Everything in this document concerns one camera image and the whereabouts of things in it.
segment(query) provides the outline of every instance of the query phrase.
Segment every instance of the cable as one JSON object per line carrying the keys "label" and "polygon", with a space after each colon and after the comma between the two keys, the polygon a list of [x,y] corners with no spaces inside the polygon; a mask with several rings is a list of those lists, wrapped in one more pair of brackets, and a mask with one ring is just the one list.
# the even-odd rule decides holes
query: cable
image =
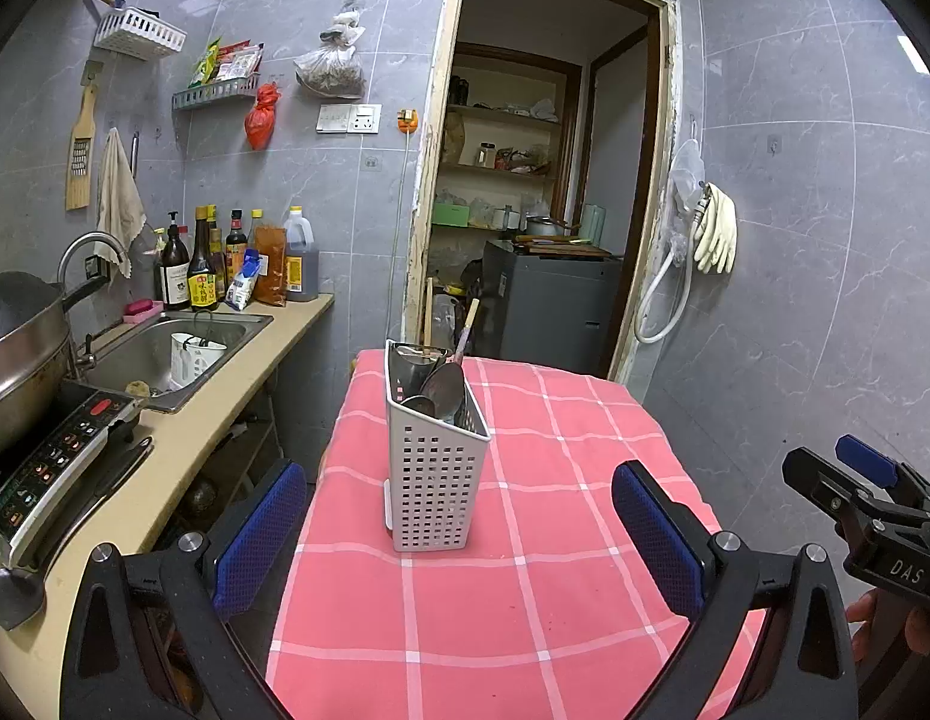
{"label": "cable", "polygon": [[406,167],[409,165],[409,148],[411,146],[411,135],[418,129],[418,111],[414,108],[403,108],[399,111],[399,132],[404,132],[406,137],[406,150],[404,157],[401,159],[401,178],[399,178],[399,199],[395,209],[395,236],[392,238],[392,258],[388,268],[388,307],[385,312],[385,341],[388,340],[388,333],[392,329],[392,293],[394,292],[393,282],[395,281],[395,255],[399,248],[399,230],[401,229],[401,198],[404,195],[404,174]]}

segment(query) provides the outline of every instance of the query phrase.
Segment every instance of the glass bottle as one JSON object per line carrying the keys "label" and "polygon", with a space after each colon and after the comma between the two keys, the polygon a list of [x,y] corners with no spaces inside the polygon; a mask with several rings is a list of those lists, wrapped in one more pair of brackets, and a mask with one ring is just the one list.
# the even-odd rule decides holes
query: glass bottle
{"label": "glass bottle", "polygon": [[225,281],[228,284],[231,284],[235,274],[241,271],[247,245],[248,239],[241,231],[241,208],[236,208],[232,210],[232,231],[225,239]]}
{"label": "glass bottle", "polygon": [[169,311],[188,308],[188,250],[179,238],[177,211],[169,211],[169,242],[161,251],[161,300]]}
{"label": "glass bottle", "polygon": [[225,299],[225,290],[228,285],[225,283],[225,255],[222,253],[222,231],[217,227],[212,227],[209,222],[209,251],[212,252],[212,267],[215,270],[215,295],[218,300]]}
{"label": "glass bottle", "polygon": [[195,208],[195,251],[188,266],[188,296],[193,311],[214,311],[218,308],[212,246],[209,240],[209,209],[205,205]]}

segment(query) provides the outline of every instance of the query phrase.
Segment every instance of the door frame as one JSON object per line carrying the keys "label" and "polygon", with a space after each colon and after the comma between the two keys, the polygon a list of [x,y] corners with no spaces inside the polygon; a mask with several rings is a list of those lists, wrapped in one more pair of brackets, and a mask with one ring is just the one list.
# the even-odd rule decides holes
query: door frame
{"label": "door frame", "polygon": [[[415,205],[412,209],[411,237],[407,255],[406,289],[404,290],[401,336],[409,343],[420,343],[423,330],[425,279],[428,267],[428,244],[431,235],[435,182],[441,158],[442,132],[445,125],[445,106],[449,77],[452,74],[458,19],[463,0],[444,0],[439,18],[431,62],[428,95],[425,97],[420,159],[416,169]],[[607,377],[623,382],[630,366],[632,349],[637,341],[630,332],[631,317],[638,308],[641,284],[644,283],[658,220],[665,205],[665,185],[668,164],[676,137],[677,111],[681,105],[681,39],[680,23],[675,0],[611,0],[631,9],[640,10],[649,17],[649,60],[654,58],[654,73],[646,84],[646,129],[644,139],[653,143],[647,165],[640,164],[639,180],[646,168],[649,191],[644,202],[635,203],[629,228],[633,238],[634,265],[629,274],[622,270],[617,290],[615,311],[622,317],[617,324],[617,336],[609,333],[606,346],[612,348],[607,360]]]}
{"label": "door frame", "polygon": [[[649,25],[644,23],[634,32],[625,35],[619,42],[615,43],[607,52],[598,55],[589,66],[588,78],[588,97],[585,100],[585,121],[582,122],[582,156],[581,167],[578,169],[578,183],[575,188],[575,204],[572,211],[572,224],[581,221],[582,206],[585,204],[585,184],[588,181],[588,168],[592,162],[592,130],[595,127],[595,85],[598,81],[598,71],[605,65],[614,62],[622,56],[627,50],[634,49],[641,41],[649,37]],[[649,94],[647,93],[646,84],[646,105],[649,103]]]}

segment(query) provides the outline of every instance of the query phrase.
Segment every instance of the doorway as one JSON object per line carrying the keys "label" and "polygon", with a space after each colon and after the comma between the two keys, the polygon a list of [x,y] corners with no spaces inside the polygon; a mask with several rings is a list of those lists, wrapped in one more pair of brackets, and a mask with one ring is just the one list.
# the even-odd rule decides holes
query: doorway
{"label": "doorway", "polygon": [[[449,303],[460,322],[481,295],[476,354],[625,378],[664,197],[675,31],[668,0],[445,0],[406,341],[425,341],[439,328],[425,318]],[[552,218],[553,237],[524,229],[531,217]],[[465,299],[436,303],[444,292]]]}

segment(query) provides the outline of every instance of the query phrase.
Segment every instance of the wall shelf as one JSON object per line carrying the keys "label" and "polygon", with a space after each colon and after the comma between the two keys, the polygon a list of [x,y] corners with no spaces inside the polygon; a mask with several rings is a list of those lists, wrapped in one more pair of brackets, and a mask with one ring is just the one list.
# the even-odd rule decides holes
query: wall shelf
{"label": "wall shelf", "polygon": [[562,125],[559,122],[546,122],[543,119],[532,119],[530,116],[519,116],[518,114],[508,113],[507,111],[497,111],[492,108],[474,108],[469,105],[449,105],[448,113],[460,113],[466,119],[484,119],[488,122],[499,122],[500,124],[510,124],[512,127],[531,127],[533,129],[544,129],[546,132],[561,132]]}
{"label": "wall shelf", "polygon": [[553,175],[531,175],[526,172],[511,172],[511,170],[493,170],[490,167],[476,167],[475,165],[449,165],[442,163],[438,166],[438,172],[444,173],[462,173],[462,175],[484,175],[486,178],[504,178],[512,181],[554,181]]}
{"label": "wall shelf", "polygon": [[235,100],[236,98],[252,98],[257,95],[259,88],[259,74],[252,73],[247,79],[228,79],[227,81],[212,81],[202,86],[193,86],[172,95],[171,108],[173,111],[187,111],[191,108],[201,108],[219,100]]}
{"label": "wall shelf", "polygon": [[496,230],[492,227],[479,227],[477,224],[467,224],[462,227],[460,224],[442,224],[439,221],[433,221],[431,223],[432,227],[447,227],[449,230],[476,230],[476,232],[484,233],[500,233],[502,230]]}

